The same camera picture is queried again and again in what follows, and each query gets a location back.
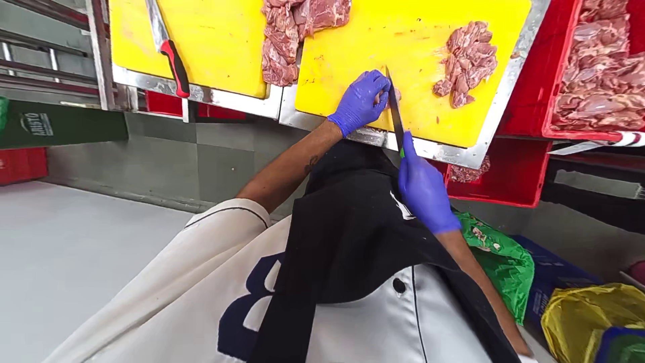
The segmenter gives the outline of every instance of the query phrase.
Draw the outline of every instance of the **raw meat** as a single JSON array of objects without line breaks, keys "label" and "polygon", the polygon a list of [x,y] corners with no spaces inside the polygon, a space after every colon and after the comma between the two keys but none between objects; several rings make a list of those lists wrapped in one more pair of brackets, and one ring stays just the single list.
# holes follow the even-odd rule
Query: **raw meat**
[{"label": "raw meat", "polygon": [[482,161],[482,166],[479,167],[479,169],[471,169],[457,165],[450,165],[450,169],[450,180],[459,183],[476,182],[485,172],[490,170],[490,158],[486,155],[484,157],[484,161]]},{"label": "raw meat", "polygon": [[350,0],[264,0],[264,81],[281,87],[295,82],[298,43],[318,30],[347,24],[350,5]]},{"label": "raw meat", "polygon": [[447,96],[452,90],[452,82],[447,79],[442,79],[432,87],[432,92],[439,97]]},{"label": "raw meat", "polygon": [[300,40],[319,30],[347,24],[350,6],[350,0],[304,0],[293,10]]},{"label": "raw meat", "polygon": [[278,53],[269,39],[262,47],[262,78],[265,82],[280,87],[288,86],[298,79],[298,66],[289,64]]},{"label": "raw meat", "polygon": [[[374,104],[375,105],[378,102],[381,101],[381,94],[383,94],[383,91],[380,91],[379,94],[376,95],[376,97],[374,97]],[[401,100],[401,91],[398,88],[394,88],[394,94],[396,94],[396,96],[397,96],[397,101],[400,101]],[[388,99],[387,103],[385,104],[385,109],[387,110],[389,108],[390,108],[390,100]]]},{"label": "raw meat", "polygon": [[450,51],[446,64],[446,78],[437,82],[432,92],[447,96],[452,91],[451,106],[458,108],[475,101],[468,91],[490,77],[497,68],[497,47],[490,45],[493,33],[485,21],[471,21],[456,29],[448,38]]},{"label": "raw meat", "polygon": [[629,56],[627,2],[583,2],[555,104],[553,129],[645,127],[645,53]]}]

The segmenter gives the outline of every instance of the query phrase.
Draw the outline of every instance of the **black apron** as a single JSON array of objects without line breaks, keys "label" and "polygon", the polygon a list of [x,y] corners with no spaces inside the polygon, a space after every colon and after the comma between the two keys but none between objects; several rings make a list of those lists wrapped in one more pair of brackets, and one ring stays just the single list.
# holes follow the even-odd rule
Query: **black apron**
[{"label": "black apron", "polygon": [[304,363],[316,304],[362,299],[405,267],[434,265],[491,360],[519,362],[484,293],[432,233],[405,220],[398,170],[376,147],[342,140],[293,204],[275,294],[249,363]]}]

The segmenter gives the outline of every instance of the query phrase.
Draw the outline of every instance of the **yellow cutting board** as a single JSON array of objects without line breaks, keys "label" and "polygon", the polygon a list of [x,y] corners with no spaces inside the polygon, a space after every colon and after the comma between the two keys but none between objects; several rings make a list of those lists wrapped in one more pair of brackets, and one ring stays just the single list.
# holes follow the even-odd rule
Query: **yellow cutting board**
[{"label": "yellow cutting board", "polygon": [[[190,83],[264,98],[263,0],[158,0]],[[145,0],[110,0],[112,61],[172,78],[152,41]]]},{"label": "yellow cutting board", "polygon": [[[353,0],[346,26],[305,40],[295,107],[328,116],[361,72],[387,65],[402,94],[405,129],[419,138],[471,147],[530,8],[530,0]],[[489,80],[470,91],[477,101],[453,109],[450,97],[438,98],[432,87],[444,78],[440,62],[448,55],[450,34],[478,20],[490,24],[499,65]],[[390,113],[370,126],[392,131]]]}]

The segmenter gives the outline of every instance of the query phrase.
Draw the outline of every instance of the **knife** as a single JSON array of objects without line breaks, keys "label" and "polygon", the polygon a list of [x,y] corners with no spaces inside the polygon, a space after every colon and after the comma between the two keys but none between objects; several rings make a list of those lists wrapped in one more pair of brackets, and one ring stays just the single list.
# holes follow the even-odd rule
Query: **knife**
[{"label": "knife", "polygon": [[405,154],[403,153],[403,124],[401,124],[399,100],[397,99],[397,93],[394,91],[394,82],[392,81],[392,76],[390,75],[388,66],[385,66],[385,76],[390,80],[390,91],[388,93],[388,99],[390,100],[390,114],[392,115],[394,134],[397,137],[397,146],[399,148],[399,153],[403,158],[405,157]]},{"label": "knife", "polygon": [[177,96],[187,98],[190,96],[190,86],[188,85],[188,76],[184,63],[177,53],[175,43],[168,37],[168,29],[161,17],[161,10],[157,0],[146,0],[148,15],[150,16],[150,26],[152,27],[152,39],[155,41],[155,48],[164,56],[168,57],[172,76],[177,82]]}]

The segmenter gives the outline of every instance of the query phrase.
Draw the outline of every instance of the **yellow plastic bag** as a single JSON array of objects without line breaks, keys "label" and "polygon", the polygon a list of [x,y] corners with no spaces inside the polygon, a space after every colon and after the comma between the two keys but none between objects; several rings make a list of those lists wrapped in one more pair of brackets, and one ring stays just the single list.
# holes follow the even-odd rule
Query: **yellow plastic bag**
[{"label": "yellow plastic bag", "polygon": [[592,363],[609,327],[645,329],[645,294],[625,284],[556,289],[542,315],[551,354],[560,363]]}]

